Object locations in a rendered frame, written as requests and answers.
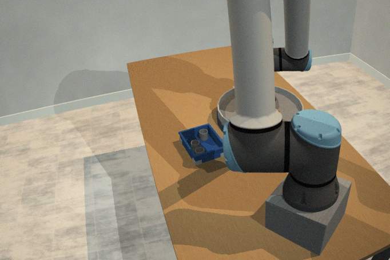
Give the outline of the grey metal bushing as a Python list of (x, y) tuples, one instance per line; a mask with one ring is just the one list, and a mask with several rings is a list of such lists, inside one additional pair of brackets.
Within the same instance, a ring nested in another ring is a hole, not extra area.
[(206, 141), (208, 139), (208, 131), (207, 131), (207, 129), (201, 129), (199, 131), (199, 134), (200, 134), (200, 140)]
[(191, 149), (193, 150), (193, 152), (195, 152), (195, 149), (200, 147), (200, 142), (199, 140), (192, 140), (191, 141)]
[(205, 150), (204, 150), (203, 147), (198, 147), (198, 148), (195, 149), (195, 152), (196, 152), (196, 154), (201, 154), (201, 153), (204, 153)]

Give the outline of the blue crate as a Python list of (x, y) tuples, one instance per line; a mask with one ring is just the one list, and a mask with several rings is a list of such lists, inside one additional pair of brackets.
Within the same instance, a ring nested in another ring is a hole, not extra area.
[[(206, 141), (200, 140), (199, 131), (201, 129), (207, 129), (208, 131), (208, 139)], [(180, 135), (179, 138), (181, 144), (190, 155), (195, 166), (219, 157), (224, 157), (222, 139), (209, 123), (191, 129), (179, 131), (178, 133)], [(205, 150), (204, 153), (196, 155), (196, 153), (191, 149), (191, 141), (195, 139), (199, 140), (200, 147), (203, 147)]]

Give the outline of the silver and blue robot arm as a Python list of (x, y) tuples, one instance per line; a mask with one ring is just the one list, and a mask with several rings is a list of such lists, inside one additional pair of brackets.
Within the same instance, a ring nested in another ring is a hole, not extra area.
[(273, 48), (270, 0), (227, 0), (236, 111), (223, 129), (229, 170), (288, 173), (282, 194), (294, 209), (314, 213), (338, 199), (341, 125), (321, 110), (282, 121), (275, 108), (275, 71), (309, 71), (311, 0), (283, 0), (285, 49)]

